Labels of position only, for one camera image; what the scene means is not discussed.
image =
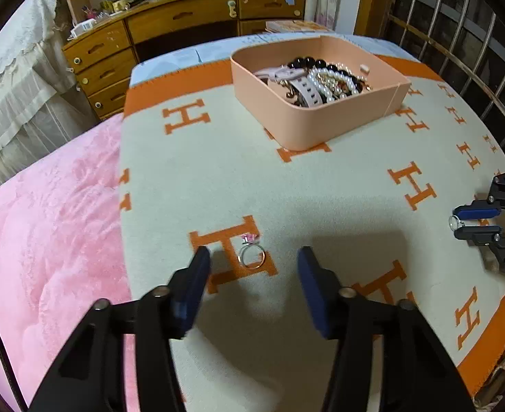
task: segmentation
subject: wooden desk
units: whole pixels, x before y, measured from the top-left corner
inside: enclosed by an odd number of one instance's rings
[[[97,24],[62,50],[96,114],[105,120],[122,110],[132,69],[149,58],[141,54],[147,42],[219,22],[229,26],[222,37],[263,32],[267,20],[303,20],[305,2],[152,0]]]

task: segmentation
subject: ring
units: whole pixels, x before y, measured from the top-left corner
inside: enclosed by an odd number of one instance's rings
[[[258,249],[260,249],[262,251],[262,260],[260,260],[260,263],[256,266],[248,266],[248,265],[245,265],[245,262],[243,260],[243,255],[245,254],[245,251],[247,249],[249,249],[251,246],[255,246],[257,247]],[[245,266],[247,269],[250,269],[250,270],[257,270],[258,268],[260,268],[264,262],[266,261],[266,251],[264,250],[264,248],[262,246],[260,246],[259,244],[256,244],[256,243],[247,243],[245,246],[243,246],[241,248],[241,251],[239,251],[239,255],[237,257],[239,259],[239,263],[241,263],[243,266]]]

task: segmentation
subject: black cable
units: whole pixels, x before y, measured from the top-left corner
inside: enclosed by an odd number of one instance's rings
[[[16,399],[16,402],[18,403],[18,406],[20,406],[22,412],[27,412],[26,400],[22,395],[22,391],[20,390],[18,381],[16,380],[14,370],[10,364],[9,356],[7,354],[7,351],[5,350],[3,341],[1,340],[1,335],[0,335],[0,360],[1,364],[3,365],[5,375],[7,376],[7,381],[9,382],[10,389],[13,392],[13,395]]]

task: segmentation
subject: bed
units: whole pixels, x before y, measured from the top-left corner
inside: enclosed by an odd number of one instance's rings
[[[0,32],[0,185],[98,122],[56,17],[56,0],[25,0]]]

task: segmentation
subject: black bead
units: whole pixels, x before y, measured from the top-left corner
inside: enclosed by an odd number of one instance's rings
[[[316,59],[311,56],[304,57],[304,63],[306,64],[306,68],[313,68],[316,64]]]

